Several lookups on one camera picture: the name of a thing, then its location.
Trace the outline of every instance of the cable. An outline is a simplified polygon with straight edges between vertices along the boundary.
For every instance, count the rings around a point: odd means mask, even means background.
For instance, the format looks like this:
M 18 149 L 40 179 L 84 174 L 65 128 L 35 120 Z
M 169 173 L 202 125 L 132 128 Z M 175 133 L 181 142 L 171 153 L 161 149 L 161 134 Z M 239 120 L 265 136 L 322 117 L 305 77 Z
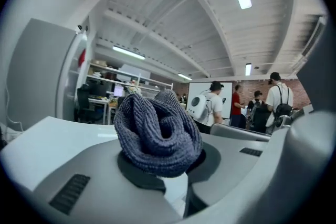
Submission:
M 7 104 L 6 104 L 6 119 L 8 119 L 10 122 L 14 123 L 14 124 L 20 124 L 20 128 L 22 133 L 24 132 L 23 127 L 22 127 L 22 122 L 21 121 L 12 121 L 10 119 L 10 117 L 8 116 L 8 107 L 9 107 L 9 90 L 7 87 L 7 82 L 5 83 L 5 87 L 6 87 L 6 92 L 7 92 Z M 6 124 L 6 129 L 5 129 L 5 136 L 6 136 L 6 140 L 7 140 L 7 129 L 8 129 L 8 124 Z

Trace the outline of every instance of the baseball cap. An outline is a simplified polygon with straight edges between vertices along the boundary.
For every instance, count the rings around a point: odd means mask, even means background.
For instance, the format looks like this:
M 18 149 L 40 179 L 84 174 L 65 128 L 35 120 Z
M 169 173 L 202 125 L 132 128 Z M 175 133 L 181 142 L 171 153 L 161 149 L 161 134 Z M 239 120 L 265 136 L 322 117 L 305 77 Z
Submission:
M 211 83 L 211 88 L 214 91 L 220 90 L 221 88 L 223 88 L 224 86 L 219 82 L 219 81 L 213 81 Z
M 257 97 L 259 95 L 262 95 L 263 93 L 261 91 L 255 91 L 254 92 L 254 97 Z
M 272 84 L 272 79 L 279 81 L 281 79 L 280 74 L 278 72 L 273 72 L 270 76 L 268 84 Z

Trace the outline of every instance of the white ceiling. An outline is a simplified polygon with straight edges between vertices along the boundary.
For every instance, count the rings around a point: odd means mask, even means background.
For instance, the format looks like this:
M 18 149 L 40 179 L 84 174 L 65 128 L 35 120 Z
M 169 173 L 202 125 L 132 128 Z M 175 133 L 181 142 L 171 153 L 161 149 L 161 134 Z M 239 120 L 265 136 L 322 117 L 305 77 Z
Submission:
M 108 0 L 98 47 L 137 50 L 156 73 L 206 77 L 291 73 L 320 15 L 321 0 Z

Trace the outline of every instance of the white shelving unit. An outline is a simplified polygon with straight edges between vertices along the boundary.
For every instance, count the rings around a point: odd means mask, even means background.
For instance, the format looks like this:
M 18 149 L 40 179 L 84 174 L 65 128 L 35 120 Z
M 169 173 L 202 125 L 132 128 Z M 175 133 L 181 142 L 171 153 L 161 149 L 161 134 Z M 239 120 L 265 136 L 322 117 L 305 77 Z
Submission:
M 173 83 L 172 84 L 167 84 L 167 83 L 164 83 L 164 82 L 161 82 L 161 81 L 157 81 L 157 80 L 153 80 L 153 79 L 149 79 L 149 78 L 144 78 L 144 77 L 141 76 L 141 74 L 138 74 L 138 75 L 131 74 L 131 73 L 124 72 L 124 71 L 121 71 L 121 70 L 118 70 L 118 69 L 114 69 L 114 68 L 110 68 L 110 67 L 103 67 L 103 66 L 97 65 L 95 63 L 91 63 L 90 65 L 92 67 L 95 67 L 95 68 L 98 68 L 98 69 L 101 69 L 101 70 L 105 70 L 105 71 L 110 72 L 110 73 L 122 74 L 124 76 L 137 78 L 138 80 L 137 80 L 137 84 L 135 85 L 135 87 L 143 89 L 143 90 L 153 91 L 153 92 L 160 92 L 161 91 L 161 89 L 141 86 L 140 85 L 140 80 L 148 81 L 150 83 L 157 84 L 159 86 L 164 86 L 165 88 L 170 87 L 171 90 L 173 89 L 173 85 L 174 85 Z M 129 84 L 124 83 L 124 82 L 119 82 L 119 81 L 105 79 L 105 78 L 99 78 L 99 77 L 91 76 L 91 75 L 87 75 L 87 78 L 112 82 L 112 83 L 115 83 L 115 84 L 120 84 L 120 85 L 125 85 L 125 86 L 130 86 Z

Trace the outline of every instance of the black chair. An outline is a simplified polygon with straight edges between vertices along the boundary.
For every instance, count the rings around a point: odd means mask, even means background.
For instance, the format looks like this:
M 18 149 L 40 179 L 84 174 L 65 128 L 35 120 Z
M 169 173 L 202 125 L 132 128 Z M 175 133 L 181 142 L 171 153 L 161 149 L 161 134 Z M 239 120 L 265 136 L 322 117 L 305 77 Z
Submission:
M 103 118 L 103 114 L 90 109 L 89 91 L 77 89 L 78 118 L 87 123 L 94 123 Z

